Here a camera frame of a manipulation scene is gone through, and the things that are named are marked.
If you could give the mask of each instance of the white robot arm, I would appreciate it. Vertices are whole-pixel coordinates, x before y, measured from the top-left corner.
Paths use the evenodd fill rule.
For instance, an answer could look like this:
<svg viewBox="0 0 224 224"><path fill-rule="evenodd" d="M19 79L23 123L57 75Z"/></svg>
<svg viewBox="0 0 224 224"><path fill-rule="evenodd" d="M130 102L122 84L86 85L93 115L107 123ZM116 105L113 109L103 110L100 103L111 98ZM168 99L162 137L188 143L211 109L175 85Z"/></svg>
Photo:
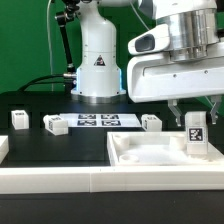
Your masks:
<svg viewBox="0 0 224 224"><path fill-rule="evenodd" d="M127 6L130 0L62 1L66 4L66 10L58 16L58 21L64 22L64 14L68 21L77 16L82 30L82 64L76 71L77 81L76 87L71 91L72 98L87 103L111 103L125 99L121 70L116 64L116 28L100 16L98 7ZM70 71L69 66L74 66L69 50L67 52Z"/></svg>
<svg viewBox="0 0 224 224"><path fill-rule="evenodd" d="M224 42L217 36L215 0L139 0L157 26L129 42L128 64L134 102L212 96L215 113L224 93Z"/></svg>

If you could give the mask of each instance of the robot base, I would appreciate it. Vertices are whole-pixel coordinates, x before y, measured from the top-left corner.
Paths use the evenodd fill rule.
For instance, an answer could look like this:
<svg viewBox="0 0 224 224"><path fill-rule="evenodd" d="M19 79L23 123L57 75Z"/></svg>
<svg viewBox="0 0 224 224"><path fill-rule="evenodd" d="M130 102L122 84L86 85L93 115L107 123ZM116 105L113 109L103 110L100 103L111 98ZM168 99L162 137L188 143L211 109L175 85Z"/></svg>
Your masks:
<svg viewBox="0 0 224 224"><path fill-rule="evenodd" d="M93 96L84 96L77 94L76 91L72 90L72 99L74 101L81 101L84 103L90 103L90 104L107 104L107 103L116 103L116 102L123 102L126 100L126 91L120 92L116 96L110 96L110 97L93 97Z"/></svg>

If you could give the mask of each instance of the black and white sticker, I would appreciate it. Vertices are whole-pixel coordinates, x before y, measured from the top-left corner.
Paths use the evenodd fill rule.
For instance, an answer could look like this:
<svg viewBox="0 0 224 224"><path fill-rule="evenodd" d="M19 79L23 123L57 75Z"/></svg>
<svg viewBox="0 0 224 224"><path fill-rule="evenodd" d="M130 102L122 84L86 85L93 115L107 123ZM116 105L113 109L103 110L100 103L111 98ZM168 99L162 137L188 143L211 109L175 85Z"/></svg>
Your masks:
<svg viewBox="0 0 224 224"><path fill-rule="evenodd" d="M189 128L189 141L190 142L203 142L204 134L203 128Z"/></svg>
<svg viewBox="0 0 224 224"><path fill-rule="evenodd" d="M88 120L88 119L96 119L96 114L79 114L78 119Z"/></svg>
<svg viewBox="0 0 224 224"><path fill-rule="evenodd" d="M49 121L49 129L50 129L51 131L53 131L53 122L52 122L52 121Z"/></svg>
<svg viewBox="0 0 224 224"><path fill-rule="evenodd" d="M101 55L97 58L97 60L94 63L94 65L95 66L105 66L104 60L103 60Z"/></svg>
<svg viewBox="0 0 224 224"><path fill-rule="evenodd" d="M79 120L78 121L78 126L96 126L96 121L87 121L87 120Z"/></svg>
<svg viewBox="0 0 224 224"><path fill-rule="evenodd" d="M120 121L102 121L102 126L121 126Z"/></svg>
<svg viewBox="0 0 224 224"><path fill-rule="evenodd" d="M117 114L102 114L102 120L118 120L119 116Z"/></svg>
<svg viewBox="0 0 224 224"><path fill-rule="evenodd" d="M52 120L52 121L60 121L61 118L60 118L60 117L53 117L53 118L51 118L51 120Z"/></svg>
<svg viewBox="0 0 224 224"><path fill-rule="evenodd" d="M16 116L22 116L22 115L24 115L24 113L23 113L23 112L15 113L15 115L16 115Z"/></svg>

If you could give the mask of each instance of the green wall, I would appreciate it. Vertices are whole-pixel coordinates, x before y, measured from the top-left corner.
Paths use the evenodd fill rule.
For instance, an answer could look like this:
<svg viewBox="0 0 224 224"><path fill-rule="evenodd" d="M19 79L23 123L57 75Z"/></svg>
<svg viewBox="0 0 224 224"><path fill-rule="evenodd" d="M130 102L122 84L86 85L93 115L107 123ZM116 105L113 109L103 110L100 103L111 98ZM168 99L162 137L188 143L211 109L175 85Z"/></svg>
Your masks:
<svg viewBox="0 0 224 224"><path fill-rule="evenodd" d="M0 92L14 91L28 81L50 75L47 42L46 14L48 0L1 0L0 7ZM63 10L61 0L51 6L51 35L54 55L54 74L66 71L66 61L56 12ZM117 64L123 71L123 86L126 88L126 68L131 56L127 43L143 33L145 28L134 15L131 7L101 8L100 13L112 21L117 28ZM145 19L147 25L154 23ZM218 14L218 27L224 28L224 13ZM81 63L81 31L79 21L67 25L74 64ZM30 90L51 90L51 86L35 86Z"/></svg>

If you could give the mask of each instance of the black table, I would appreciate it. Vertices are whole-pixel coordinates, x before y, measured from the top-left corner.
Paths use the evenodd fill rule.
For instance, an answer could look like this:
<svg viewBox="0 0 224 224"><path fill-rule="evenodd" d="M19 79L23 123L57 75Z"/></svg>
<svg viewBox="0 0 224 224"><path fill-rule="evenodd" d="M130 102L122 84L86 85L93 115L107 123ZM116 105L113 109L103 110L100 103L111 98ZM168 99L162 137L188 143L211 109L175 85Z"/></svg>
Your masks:
<svg viewBox="0 0 224 224"><path fill-rule="evenodd" d="M141 128L69 128L54 136L43 117L59 113L155 114L164 131L182 131L167 102L110 105L75 103L63 93L8 92L0 95L0 134L9 136L10 151L1 167L109 166L108 131ZM186 111L208 110L196 100L180 102ZM29 130L15 131L12 110L26 110ZM209 126L209 141L224 152L224 119ZM0 195L0 223L224 223L223 191L107 192L74 194Z"/></svg>

